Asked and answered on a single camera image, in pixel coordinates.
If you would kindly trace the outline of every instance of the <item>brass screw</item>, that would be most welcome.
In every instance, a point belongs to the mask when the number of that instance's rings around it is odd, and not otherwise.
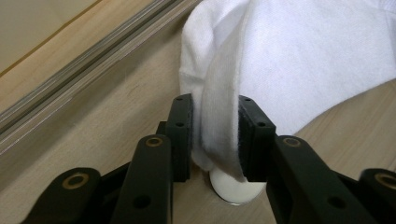
[[[295,138],[284,138],[283,143],[289,147],[299,147],[301,145],[301,142]]]
[[[159,137],[152,137],[146,141],[148,147],[158,147],[163,144],[163,140]]]
[[[78,189],[84,186],[89,179],[89,175],[77,172],[67,177],[62,183],[62,186],[64,187],[64,189]]]
[[[375,174],[375,180],[387,188],[396,190],[396,178],[392,175],[378,173]]]

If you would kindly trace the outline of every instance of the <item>towel fold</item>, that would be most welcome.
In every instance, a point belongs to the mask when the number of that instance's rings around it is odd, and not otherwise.
[[[238,95],[294,134],[396,77],[396,1],[205,0],[183,30],[181,93],[194,101],[192,158],[245,181]]]

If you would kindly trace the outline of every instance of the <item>white towel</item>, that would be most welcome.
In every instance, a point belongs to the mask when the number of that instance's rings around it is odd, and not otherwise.
[[[192,158],[244,181],[238,95],[294,134],[345,99],[396,77],[395,0],[205,0],[182,36]]]

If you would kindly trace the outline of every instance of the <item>wooden table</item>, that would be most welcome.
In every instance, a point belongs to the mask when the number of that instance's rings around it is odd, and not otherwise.
[[[0,156],[0,223],[24,219],[58,174],[92,167],[102,175],[129,161],[137,141],[166,120],[179,95],[183,20],[154,36],[12,150]],[[296,135],[332,169],[353,178],[361,170],[396,169],[396,81],[337,105]],[[174,223],[275,223],[266,193],[231,205],[192,167],[191,180],[176,183]]]

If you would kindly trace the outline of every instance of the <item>white cloth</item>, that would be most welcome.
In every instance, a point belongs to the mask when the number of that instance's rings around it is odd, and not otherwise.
[[[182,36],[192,158],[244,181],[238,95],[294,134],[345,99],[396,77],[395,0],[205,0]]]

